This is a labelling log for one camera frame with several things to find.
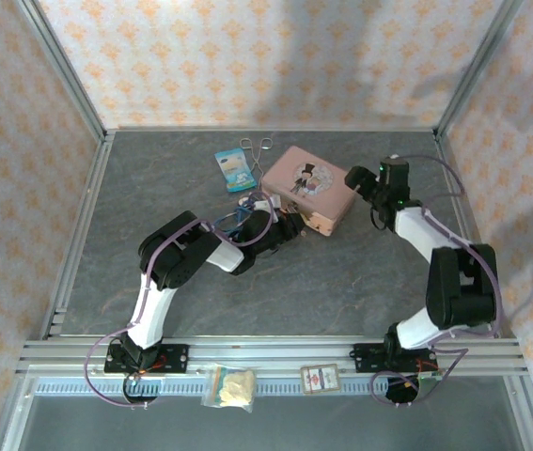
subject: medical scissors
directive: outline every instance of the medical scissors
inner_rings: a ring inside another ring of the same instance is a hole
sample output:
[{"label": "medical scissors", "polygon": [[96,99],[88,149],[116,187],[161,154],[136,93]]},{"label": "medical scissors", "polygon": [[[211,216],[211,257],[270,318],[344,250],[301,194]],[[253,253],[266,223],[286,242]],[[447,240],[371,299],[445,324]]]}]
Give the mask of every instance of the medical scissors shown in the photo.
[{"label": "medical scissors", "polygon": [[254,161],[254,163],[251,165],[250,171],[253,173],[254,168],[258,169],[259,171],[258,189],[261,190],[262,178],[264,177],[264,171],[259,165],[259,158],[261,157],[263,150],[269,150],[273,148],[273,140],[270,138],[262,138],[259,141],[258,155],[254,153],[254,144],[251,142],[251,139],[249,138],[243,138],[241,141],[239,141],[239,146],[241,146],[243,150],[251,150],[251,159]]}]

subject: box lid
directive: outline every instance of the box lid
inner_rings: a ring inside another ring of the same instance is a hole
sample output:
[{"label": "box lid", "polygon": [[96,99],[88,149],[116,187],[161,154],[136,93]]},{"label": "box lid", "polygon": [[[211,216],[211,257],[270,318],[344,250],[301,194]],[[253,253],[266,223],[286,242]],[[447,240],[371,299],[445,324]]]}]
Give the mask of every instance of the box lid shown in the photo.
[{"label": "box lid", "polygon": [[298,205],[335,220],[353,201],[347,171],[293,146],[266,173],[262,183]]}]

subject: wallpaper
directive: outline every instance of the wallpaper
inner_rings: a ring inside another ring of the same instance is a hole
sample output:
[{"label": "wallpaper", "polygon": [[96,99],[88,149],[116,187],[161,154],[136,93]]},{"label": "wallpaper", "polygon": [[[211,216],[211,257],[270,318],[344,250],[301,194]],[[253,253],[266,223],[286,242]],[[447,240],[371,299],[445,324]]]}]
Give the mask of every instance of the wallpaper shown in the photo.
[{"label": "wallpaper", "polygon": [[0,0],[0,412],[40,331],[95,147],[16,2]]},{"label": "wallpaper", "polygon": [[107,128],[435,125],[501,0],[40,0]]},{"label": "wallpaper", "polygon": [[533,0],[521,6],[449,138],[506,315],[533,378]]}]

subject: blue packet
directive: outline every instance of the blue packet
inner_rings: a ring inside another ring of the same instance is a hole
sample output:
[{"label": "blue packet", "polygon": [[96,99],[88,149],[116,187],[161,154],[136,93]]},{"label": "blue packet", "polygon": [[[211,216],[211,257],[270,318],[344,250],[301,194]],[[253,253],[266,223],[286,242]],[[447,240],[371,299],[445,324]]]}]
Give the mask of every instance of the blue packet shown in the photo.
[{"label": "blue packet", "polygon": [[247,190],[257,186],[254,176],[247,165],[245,153],[242,148],[225,150],[214,155],[220,165],[220,170],[227,180],[227,190],[230,193]]}]

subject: pink tin box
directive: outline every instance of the pink tin box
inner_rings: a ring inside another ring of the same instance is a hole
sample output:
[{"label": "pink tin box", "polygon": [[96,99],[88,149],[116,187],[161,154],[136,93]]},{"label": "pink tin box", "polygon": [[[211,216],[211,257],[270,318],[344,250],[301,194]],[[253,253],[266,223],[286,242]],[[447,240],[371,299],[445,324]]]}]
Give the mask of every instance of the pink tin box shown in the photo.
[{"label": "pink tin box", "polygon": [[304,216],[306,225],[328,237],[353,202],[346,171],[296,146],[278,159],[262,180],[263,190],[281,196]]}]

